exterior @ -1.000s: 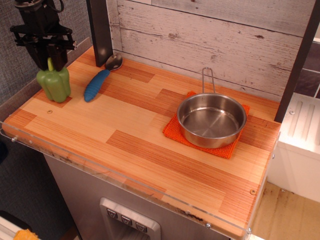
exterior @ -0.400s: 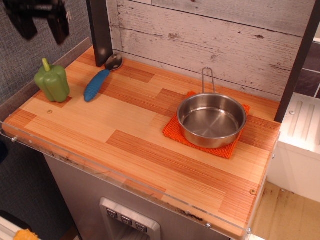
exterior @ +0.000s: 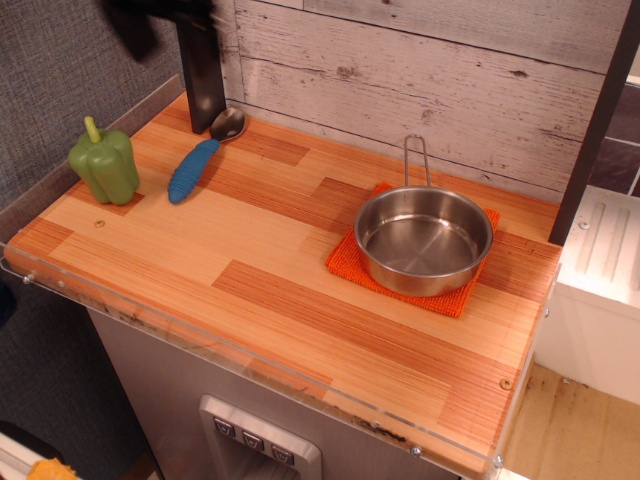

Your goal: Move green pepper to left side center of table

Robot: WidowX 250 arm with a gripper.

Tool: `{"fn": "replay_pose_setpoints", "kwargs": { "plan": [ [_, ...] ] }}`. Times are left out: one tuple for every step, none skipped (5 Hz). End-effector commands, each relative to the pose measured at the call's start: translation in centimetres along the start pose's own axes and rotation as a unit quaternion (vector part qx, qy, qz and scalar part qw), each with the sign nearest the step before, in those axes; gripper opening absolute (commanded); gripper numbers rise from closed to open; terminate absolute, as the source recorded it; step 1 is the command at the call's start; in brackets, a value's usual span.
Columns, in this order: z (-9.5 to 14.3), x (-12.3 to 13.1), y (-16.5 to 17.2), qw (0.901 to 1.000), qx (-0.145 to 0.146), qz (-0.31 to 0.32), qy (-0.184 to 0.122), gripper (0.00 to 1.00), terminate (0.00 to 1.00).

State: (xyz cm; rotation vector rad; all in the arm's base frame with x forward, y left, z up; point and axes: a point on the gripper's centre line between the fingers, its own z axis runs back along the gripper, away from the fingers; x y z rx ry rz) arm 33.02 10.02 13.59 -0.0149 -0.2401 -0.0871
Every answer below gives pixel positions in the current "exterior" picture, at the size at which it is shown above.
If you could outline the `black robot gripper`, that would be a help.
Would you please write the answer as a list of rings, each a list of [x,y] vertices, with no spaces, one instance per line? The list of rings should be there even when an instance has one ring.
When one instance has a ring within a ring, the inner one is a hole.
[[[210,1],[114,0],[103,1],[111,9],[107,17],[129,55],[142,62],[159,46],[149,16],[171,21],[211,23],[214,6]]]

